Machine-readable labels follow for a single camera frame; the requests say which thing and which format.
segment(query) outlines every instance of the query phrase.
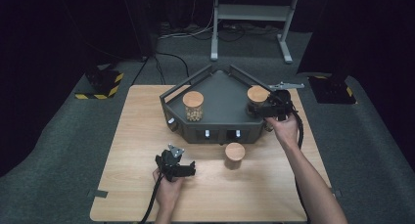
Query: human arm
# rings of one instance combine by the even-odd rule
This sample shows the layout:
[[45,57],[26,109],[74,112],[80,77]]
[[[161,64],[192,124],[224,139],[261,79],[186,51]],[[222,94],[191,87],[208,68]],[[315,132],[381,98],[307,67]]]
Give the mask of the human arm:
[[266,119],[274,127],[299,184],[305,209],[312,223],[347,223],[345,214],[321,175],[304,156],[297,143],[298,125],[290,114],[287,120]]
[[[159,179],[159,169],[153,172],[155,181]],[[184,177],[178,177],[174,182],[169,182],[165,177],[161,179],[159,189],[156,194],[156,200],[159,203],[159,212],[155,224],[170,223],[171,216],[180,196],[181,187]]]

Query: human hand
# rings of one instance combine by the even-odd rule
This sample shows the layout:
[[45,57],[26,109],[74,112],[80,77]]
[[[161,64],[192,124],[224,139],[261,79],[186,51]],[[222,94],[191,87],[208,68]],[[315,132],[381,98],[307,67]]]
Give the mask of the human hand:
[[[155,182],[157,182],[159,176],[160,170],[157,168],[153,172]],[[161,183],[156,194],[156,200],[160,206],[159,212],[170,212],[171,214],[179,199],[184,179],[184,177],[178,177],[174,182],[169,182],[165,177],[161,179]]]
[[274,117],[267,117],[267,122],[274,127],[275,136],[284,150],[290,147],[297,146],[298,130],[297,120],[292,113],[288,115],[288,118],[283,121],[278,121]]

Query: gray carpet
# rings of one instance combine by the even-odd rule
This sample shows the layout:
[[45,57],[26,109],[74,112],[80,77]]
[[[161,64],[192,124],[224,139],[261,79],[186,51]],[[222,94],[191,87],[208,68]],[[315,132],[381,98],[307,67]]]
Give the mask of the gray carpet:
[[[221,36],[235,34],[221,33]],[[349,223],[414,223],[415,176],[359,83],[347,85],[357,105],[317,104],[306,74],[296,75],[309,33],[290,32],[294,63],[285,65],[275,34],[219,41],[219,59],[211,62],[210,40],[161,39],[158,51],[186,61],[190,73],[213,64],[235,65],[267,84],[304,83],[300,98],[333,190]],[[180,60],[157,55],[166,84],[186,78]],[[29,157],[0,178],[0,223],[93,223],[88,192],[98,187],[128,88],[142,63],[125,61],[112,99],[76,100],[68,96],[43,130]],[[74,87],[84,85],[84,79]],[[151,58],[134,84],[161,84]]]

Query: wooden lid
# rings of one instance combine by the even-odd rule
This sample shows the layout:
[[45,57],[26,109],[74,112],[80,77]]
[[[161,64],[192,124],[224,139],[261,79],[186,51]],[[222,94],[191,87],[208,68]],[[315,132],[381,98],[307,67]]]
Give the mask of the wooden lid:
[[248,90],[248,98],[256,104],[263,103],[266,98],[268,98],[268,95],[269,92],[258,85],[253,86]]
[[226,146],[225,154],[232,161],[239,161],[245,156],[245,148],[239,143],[230,143]]
[[204,102],[204,96],[197,91],[190,91],[183,96],[183,104],[189,108],[196,108]]

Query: cork lid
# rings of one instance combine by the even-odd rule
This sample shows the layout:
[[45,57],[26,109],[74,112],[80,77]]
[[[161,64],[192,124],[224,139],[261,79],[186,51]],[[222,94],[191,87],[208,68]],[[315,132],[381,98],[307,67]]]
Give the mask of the cork lid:
[[187,92],[183,96],[183,104],[189,108],[197,108],[204,102],[204,96],[197,91]]
[[226,146],[226,156],[232,161],[239,161],[245,156],[245,148],[239,143],[230,143]]
[[256,104],[263,103],[266,98],[268,98],[268,95],[269,92],[258,85],[253,86],[248,90],[248,98]]

